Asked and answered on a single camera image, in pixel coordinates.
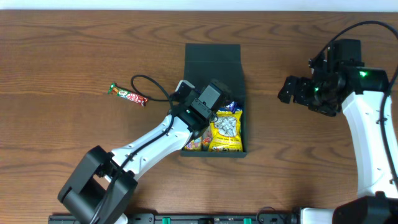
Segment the black box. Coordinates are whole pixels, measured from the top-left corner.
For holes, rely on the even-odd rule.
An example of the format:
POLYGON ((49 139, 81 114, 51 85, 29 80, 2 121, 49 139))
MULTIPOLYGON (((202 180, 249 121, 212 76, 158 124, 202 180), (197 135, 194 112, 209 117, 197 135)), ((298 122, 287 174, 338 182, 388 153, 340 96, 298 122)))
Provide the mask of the black box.
POLYGON ((208 147, 200 151, 182 150, 185 157, 230 157, 244 158, 248 154, 248 127, 246 110, 246 84, 241 64, 239 44, 186 44, 183 78, 203 91, 209 83, 221 83, 228 90, 228 103, 236 102, 242 110, 240 137, 243 149, 240 152, 217 152, 208 147))

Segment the blue Dairy Milk chocolate bar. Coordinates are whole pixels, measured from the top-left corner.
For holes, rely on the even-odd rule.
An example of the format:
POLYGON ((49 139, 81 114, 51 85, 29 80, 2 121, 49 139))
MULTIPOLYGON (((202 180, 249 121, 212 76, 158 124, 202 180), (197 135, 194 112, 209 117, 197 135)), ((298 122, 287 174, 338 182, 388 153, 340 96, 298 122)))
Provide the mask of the blue Dairy Milk chocolate bar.
POLYGON ((232 101, 230 104, 224 105, 220 108, 220 111, 229 111, 232 114, 235 114, 237 111, 242 110, 242 106, 236 101, 232 101))

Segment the Haribo gummy candy bag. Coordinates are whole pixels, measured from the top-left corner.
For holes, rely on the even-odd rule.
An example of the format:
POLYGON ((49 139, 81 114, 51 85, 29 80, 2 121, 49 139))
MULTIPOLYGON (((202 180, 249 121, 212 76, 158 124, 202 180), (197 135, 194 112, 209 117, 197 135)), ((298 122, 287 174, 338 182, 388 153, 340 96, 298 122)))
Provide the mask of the Haribo gummy candy bag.
POLYGON ((185 151, 207 151, 213 140, 211 127, 209 126, 201 137, 190 141, 183 150, 185 151))

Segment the yellow Hacks candy bag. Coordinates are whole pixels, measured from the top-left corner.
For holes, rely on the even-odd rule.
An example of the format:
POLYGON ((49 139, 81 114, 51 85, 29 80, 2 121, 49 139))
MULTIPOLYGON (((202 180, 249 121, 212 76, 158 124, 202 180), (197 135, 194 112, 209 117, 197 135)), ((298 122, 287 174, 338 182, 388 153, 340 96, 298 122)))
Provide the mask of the yellow Hacks candy bag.
POLYGON ((218 111, 217 120, 210 124, 212 140, 208 146, 211 152, 243 152, 241 137, 241 110, 218 111))

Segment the green red KitKat Milo bar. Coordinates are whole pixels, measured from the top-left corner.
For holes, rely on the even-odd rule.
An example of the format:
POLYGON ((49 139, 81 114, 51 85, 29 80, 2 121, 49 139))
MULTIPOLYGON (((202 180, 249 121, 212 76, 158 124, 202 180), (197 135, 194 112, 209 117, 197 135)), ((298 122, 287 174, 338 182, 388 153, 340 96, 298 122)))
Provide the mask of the green red KitKat Milo bar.
POLYGON ((127 90, 125 88, 122 88, 118 86, 116 83, 112 83, 109 87, 108 90, 109 95, 115 95, 120 98, 123 98, 125 100, 132 101, 134 103, 137 103, 141 106, 146 106, 147 102, 149 101, 148 98, 138 94, 134 93, 133 91, 127 90))

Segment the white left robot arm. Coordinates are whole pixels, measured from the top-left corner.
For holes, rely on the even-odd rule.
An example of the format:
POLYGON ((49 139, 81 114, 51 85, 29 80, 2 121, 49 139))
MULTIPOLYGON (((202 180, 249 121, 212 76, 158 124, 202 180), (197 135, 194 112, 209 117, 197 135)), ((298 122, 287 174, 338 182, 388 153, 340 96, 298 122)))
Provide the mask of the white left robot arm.
POLYGON ((58 193, 60 203, 80 223, 127 223, 124 214, 137 181, 156 163, 199 138, 229 100, 230 89, 212 80, 201 93, 182 80, 165 119, 123 147, 89 150, 58 193))

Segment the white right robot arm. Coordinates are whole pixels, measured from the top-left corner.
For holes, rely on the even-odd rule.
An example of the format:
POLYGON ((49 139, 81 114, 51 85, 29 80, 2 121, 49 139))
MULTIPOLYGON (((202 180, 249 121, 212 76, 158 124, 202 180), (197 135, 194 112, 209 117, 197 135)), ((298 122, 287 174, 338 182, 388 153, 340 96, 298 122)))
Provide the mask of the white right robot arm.
POLYGON ((298 223, 397 223, 397 139, 387 74, 360 59, 324 60, 311 78, 289 76, 278 94, 348 122, 358 172, 357 199, 336 208, 301 208, 298 223))

